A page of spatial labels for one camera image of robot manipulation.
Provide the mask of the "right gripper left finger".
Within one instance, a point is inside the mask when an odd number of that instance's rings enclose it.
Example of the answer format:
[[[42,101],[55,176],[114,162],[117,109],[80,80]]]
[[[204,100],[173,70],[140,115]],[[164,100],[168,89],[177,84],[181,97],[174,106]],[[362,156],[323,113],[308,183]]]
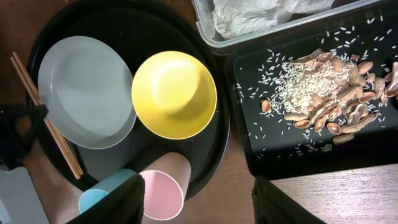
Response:
[[[134,175],[67,224],[141,224],[145,183]]]

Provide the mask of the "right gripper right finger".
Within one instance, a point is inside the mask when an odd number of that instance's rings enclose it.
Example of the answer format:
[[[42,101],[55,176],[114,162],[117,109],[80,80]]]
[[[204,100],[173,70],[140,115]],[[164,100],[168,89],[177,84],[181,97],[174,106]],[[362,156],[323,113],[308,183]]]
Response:
[[[256,176],[252,201],[255,224],[324,223],[261,175]]]

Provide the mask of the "yellow bowl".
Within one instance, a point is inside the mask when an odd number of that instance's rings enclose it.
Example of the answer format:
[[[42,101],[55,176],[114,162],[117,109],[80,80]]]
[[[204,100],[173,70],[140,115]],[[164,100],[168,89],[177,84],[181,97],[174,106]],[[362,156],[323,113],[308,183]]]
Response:
[[[203,131],[218,101],[215,81],[199,59],[165,51],[146,59],[131,88],[137,117],[154,134],[187,139]]]

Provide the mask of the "grey round plate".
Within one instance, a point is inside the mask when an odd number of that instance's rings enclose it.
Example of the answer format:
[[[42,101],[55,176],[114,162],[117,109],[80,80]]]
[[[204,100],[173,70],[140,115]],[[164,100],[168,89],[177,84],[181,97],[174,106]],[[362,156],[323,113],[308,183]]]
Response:
[[[131,131],[133,77],[110,46],[86,36],[58,41],[44,55],[37,86],[49,119],[69,141],[106,149]]]

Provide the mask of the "white tissue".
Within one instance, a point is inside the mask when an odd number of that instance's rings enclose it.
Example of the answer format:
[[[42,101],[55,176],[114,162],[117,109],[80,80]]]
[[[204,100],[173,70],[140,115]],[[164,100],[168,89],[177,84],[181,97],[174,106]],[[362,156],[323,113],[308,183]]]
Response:
[[[331,9],[333,0],[215,0],[215,30],[224,39],[268,29],[293,14],[316,14]]]

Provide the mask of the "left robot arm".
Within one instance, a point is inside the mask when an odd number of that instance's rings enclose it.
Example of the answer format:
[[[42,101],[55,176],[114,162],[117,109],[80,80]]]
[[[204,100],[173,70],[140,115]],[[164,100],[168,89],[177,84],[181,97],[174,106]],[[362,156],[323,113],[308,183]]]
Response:
[[[18,104],[1,106],[1,170],[23,166],[22,160],[30,152],[48,112],[45,105],[33,108]],[[17,130],[17,122],[23,117],[31,119],[30,129],[25,135]]]

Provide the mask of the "peanut shells and rice waste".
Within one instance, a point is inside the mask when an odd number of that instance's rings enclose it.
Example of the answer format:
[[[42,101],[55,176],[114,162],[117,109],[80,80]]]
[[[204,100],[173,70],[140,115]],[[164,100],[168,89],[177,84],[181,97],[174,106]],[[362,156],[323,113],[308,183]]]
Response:
[[[397,16],[386,14],[237,57],[238,103],[257,157],[328,152],[397,124]]]

